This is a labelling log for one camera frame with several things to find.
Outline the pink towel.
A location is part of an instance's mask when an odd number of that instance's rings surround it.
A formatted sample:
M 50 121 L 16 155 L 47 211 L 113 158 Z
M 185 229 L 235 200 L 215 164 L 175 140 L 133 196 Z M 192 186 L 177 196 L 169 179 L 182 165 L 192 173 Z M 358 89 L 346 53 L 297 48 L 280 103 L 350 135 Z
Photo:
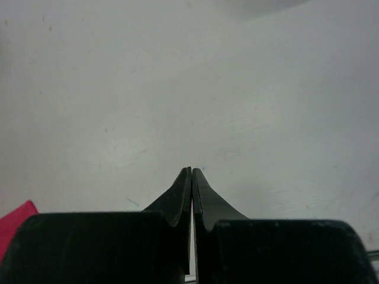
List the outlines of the pink towel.
M 15 235 L 18 227 L 32 215 L 38 214 L 34 203 L 31 200 L 26 201 L 18 208 L 14 209 L 6 216 L 1 218 L 0 225 L 0 256 L 3 259 L 7 248 Z

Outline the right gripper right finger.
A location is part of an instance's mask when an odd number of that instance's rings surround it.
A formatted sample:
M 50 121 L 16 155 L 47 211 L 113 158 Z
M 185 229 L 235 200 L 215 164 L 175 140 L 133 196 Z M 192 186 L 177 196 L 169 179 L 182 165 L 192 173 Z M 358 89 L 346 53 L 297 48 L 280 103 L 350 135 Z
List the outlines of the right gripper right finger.
M 366 249 L 339 220 L 250 219 L 192 172 L 198 283 L 377 283 Z

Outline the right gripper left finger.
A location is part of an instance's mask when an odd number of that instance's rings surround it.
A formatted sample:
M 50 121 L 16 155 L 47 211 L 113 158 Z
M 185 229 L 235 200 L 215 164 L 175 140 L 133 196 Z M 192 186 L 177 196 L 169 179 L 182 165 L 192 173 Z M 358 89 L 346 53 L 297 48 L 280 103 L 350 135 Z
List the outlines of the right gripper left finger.
M 2 283 L 184 283 L 192 171 L 142 211 L 33 215 L 1 261 Z

